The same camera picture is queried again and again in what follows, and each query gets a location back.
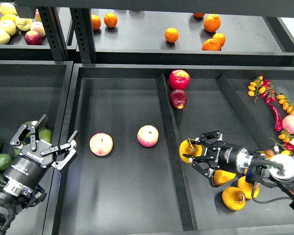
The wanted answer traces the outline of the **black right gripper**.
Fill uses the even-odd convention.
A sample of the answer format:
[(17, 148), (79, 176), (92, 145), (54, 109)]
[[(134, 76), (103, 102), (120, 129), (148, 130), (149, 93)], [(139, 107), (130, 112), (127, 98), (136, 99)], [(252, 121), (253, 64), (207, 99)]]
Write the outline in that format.
[(185, 153), (182, 156), (187, 158), (193, 169), (205, 178), (211, 178), (215, 169), (231, 173), (243, 173), (246, 148), (223, 143), (222, 140), (223, 134), (221, 131), (203, 133), (195, 140), (190, 140), (190, 143), (206, 147), (208, 149), (207, 156), (192, 156)]

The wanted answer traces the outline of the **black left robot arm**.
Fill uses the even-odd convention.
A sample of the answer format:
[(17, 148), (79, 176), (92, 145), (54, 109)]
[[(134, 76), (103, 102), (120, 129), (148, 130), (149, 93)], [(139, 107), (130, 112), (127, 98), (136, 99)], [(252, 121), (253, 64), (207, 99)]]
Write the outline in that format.
[(23, 123), (10, 141), (20, 153), (3, 172), (0, 181), (0, 235), (6, 234), (16, 215), (23, 209), (44, 201), (45, 190), (39, 185), (50, 167), (61, 171), (77, 156), (74, 131), (65, 144), (53, 146), (39, 138), (39, 129), (45, 126), (47, 115), (27, 125)]

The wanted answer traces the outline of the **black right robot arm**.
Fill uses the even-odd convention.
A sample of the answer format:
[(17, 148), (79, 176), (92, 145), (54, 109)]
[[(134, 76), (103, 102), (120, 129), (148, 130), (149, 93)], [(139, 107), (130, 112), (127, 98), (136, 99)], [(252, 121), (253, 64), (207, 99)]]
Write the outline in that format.
[(221, 173), (224, 179), (229, 173), (246, 173), (253, 200), (258, 184), (278, 187), (292, 200), (290, 207), (294, 210), (294, 156), (276, 153), (267, 158), (260, 151), (250, 152), (243, 146), (224, 143), (220, 131), (203, 133), (194, 140), (186, 139), (179, 151), (181, 159), (210, 178), (213, 185), (219, 186), (216, 180)]

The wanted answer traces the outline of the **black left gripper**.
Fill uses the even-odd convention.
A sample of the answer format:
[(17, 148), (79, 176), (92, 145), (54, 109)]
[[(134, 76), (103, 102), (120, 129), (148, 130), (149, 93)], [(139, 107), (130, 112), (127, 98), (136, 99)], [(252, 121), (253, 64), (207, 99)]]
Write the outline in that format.
[[(76, 151), (75, 130), (65, 144), (52, 147), (44, 140), (39, 140), (39, 129), (47, 123), (49, 117), (43, 114), (38, 121), (32, 121), (29, 125), (23, 123), (10, 141), (14, 148), (22, 149), (21, 155), (14, 158), (12, 164), (3, 172), (9, 180), (15, 180), (28, 188), (35, 188), (49, 167), (61, 171), (69, 167), (78, 155)], [(26, 135), (30, 133), (30, 144), (23, 145)], [(63, 160), (56, 157), (67, 153)]]

